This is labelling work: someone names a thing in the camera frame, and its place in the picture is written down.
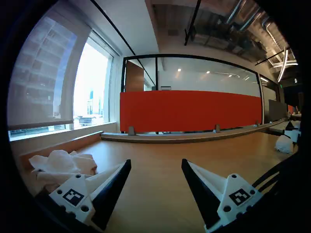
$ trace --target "orange privacy panel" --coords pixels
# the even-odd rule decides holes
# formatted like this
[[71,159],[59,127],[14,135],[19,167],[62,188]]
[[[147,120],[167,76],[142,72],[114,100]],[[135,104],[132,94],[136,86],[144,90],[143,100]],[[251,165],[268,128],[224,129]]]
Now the orange privacy panel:
[[288,110],[291,114],[293,114],[293,112],[295,112],[295,108],[289,104],[288,104]]
[[212,130],[261,123],[261,98],[193,90],[122,92],[120,129],[136,132]]

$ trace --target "sky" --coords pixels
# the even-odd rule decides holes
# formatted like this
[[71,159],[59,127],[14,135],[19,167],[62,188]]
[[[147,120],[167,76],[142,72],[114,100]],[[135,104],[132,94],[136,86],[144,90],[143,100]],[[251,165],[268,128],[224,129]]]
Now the sky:
[[87,101],[93,91],[94,110],[98,101],[104,97],[108,57],[85,44],[75,81],[73,94],[73,115],[87,114]]

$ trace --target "wooden table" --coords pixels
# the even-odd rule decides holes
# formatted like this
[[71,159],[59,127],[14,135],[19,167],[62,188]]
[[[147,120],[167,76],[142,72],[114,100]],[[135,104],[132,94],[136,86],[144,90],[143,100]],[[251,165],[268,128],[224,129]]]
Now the wooden table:
[[132,170],[106,228],[113,232],[204,232],[204,222],[181,169],[182,159],[227,177],[253,183],[289,155],[274,149],[277,136],[261,132],[186,144],[98,141],[80,150],[93,155],[98,172],[125,159]]

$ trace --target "white cloth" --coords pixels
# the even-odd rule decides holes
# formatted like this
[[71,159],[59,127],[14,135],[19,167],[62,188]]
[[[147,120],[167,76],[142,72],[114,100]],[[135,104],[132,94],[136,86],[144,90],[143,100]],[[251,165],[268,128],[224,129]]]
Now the white cloth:
[[285,135],[281,135],[276,141],[275,148],[284,153],[293,153],[293,141]]
[[35,155],[29,159],[34,167],[31,176],[39,189],[46,187],[49,192],[75,174],[95,175],[97,165],[90,154],[68,154],[64,150],[52,151],[49,157]]
[[291,123],[295,128],[298,128],[298,130],[300,129],[300,120],[291,120]]

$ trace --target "wooden ledge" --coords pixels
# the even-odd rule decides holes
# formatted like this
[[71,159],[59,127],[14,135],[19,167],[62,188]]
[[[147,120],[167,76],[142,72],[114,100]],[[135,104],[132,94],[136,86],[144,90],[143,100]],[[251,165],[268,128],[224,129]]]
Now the wooden ledge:
[[22,164],[22,167],[25,170],[33,169],[33,167],[31,166],[29,162],[29,159],[32,156],[41,155],[41,156],[48,157],[53,150],[64,150],[70,153],[74,150],[79,150],[82,147],[85,147],[96,141],[99,141],[101,133],[103,133],[103,131],[98,131],[98,132],[88,134],[82,137],[77,137],[77,138],[74,138],[72,140],[69,140],[63,143],[54,144],[52,146],[49,146],[49,147],[46,147],[40,150],[36,150],[36,151],[30,152],[27,154],[20,155],[19,156],[20,162]]
[[221,131],[220,133],[191,133],[191,134],[137,134],[136,136],[128,136],[128,134],[102,133],[101,139],[116,142],[126,143],[152,143],[152,144],[175,144],[175,143],[196,143],[226,139],[230,137],[238,137],[245,134],[250,134],[280,124],[284,120],[279,120],[273,123],[260,125],[258,127],[247,126],[242,129],[233,129]]

